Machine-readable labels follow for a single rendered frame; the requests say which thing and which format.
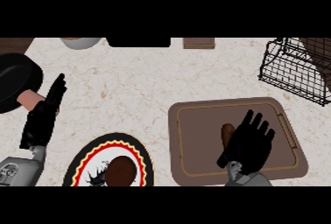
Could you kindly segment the brown wooden block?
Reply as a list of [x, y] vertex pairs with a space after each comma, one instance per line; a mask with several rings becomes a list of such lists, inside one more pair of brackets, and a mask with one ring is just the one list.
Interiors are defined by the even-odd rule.
[[185, 49], [213, 49], [214, 38], [185, 38], [182, 40]]

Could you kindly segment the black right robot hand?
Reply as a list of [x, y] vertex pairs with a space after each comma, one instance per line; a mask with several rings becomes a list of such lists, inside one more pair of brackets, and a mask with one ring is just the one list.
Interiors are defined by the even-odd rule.
[[223, 168], [232, 161], [242, 165], [239, 173], [248, 175], [259, 172], [265, 166], [272, 150], [275, 130], [269, 128], [269, 122], [262, 121], [263, 114], [254, 115], [247, 111], [242, 123], [232, 133], [228, 147], [217, 159], [217, 165]]

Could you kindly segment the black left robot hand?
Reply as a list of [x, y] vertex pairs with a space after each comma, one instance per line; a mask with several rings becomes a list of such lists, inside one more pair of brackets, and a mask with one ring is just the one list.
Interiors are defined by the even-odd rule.
[[28, 150], [31, 146], [47, 146], [67, 89], [65, 75], [61, 74], [52, 84], [46, 99], [36, 104], [34, 109], [28, 112], [19, 144], [21, 149]]

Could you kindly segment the brown tray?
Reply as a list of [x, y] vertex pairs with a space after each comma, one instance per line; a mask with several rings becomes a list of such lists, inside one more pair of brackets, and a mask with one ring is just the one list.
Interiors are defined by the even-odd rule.
[[285, 110], [272, 97], [177, 102], [170, 106], [170, 171], [182, 186], [222, 185], [228, 171], [216, 164], [223, 153], [222, 126], [241, 124], [248, 111], [263, 115], [275, 130], [262, 173], [270, 179], [302, 178], [307, 161]]

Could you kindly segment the dark brown wooden cabinet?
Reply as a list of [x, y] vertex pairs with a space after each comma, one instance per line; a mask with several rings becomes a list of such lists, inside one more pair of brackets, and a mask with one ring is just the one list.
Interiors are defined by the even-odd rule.
[[33, 38], [0, 38], [0, 54], [25, 53], [33, 41]]

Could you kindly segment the black appliance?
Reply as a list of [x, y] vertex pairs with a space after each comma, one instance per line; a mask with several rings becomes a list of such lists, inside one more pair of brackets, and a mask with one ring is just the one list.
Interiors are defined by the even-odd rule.
[[169, 47], [170, 38], [106, 38], [112, 47]]

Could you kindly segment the dark brown round food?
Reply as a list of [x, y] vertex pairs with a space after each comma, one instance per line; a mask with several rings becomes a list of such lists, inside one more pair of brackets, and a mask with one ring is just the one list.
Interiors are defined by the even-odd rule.
[[133, 160], [126, 156], [115, 157], [108, 164], [105, 174], [108, 186], [130, 186], [136, 175], [137, 168]]

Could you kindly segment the black frying pan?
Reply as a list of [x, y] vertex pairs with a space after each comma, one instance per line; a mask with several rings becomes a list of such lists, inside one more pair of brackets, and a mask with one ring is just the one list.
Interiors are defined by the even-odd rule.
[[16, 101], [24, 91], [38, 91], [43, 83], [43, 70], [38, 64], [21, 53], [0, 55], [0, 114], [21, 107]]

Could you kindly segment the grey bowl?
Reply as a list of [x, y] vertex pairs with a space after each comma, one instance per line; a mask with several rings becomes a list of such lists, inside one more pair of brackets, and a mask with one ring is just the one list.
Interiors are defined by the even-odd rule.
[[62, 38], [65, 46], [74, 50], [89, 49], [99, 41], [101, 38]]

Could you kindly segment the patterned oval plate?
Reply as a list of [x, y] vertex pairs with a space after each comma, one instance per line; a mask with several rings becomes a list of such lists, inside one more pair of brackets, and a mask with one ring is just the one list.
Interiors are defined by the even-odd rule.
[[151, 155], [140, 141], [126, 133], [98, 137], [77, 154], [64, 178], [62, 186], [108, 186], [105, 174], [114, 158], [133, 160], [137, 175], [130, 186], [154, 186]]

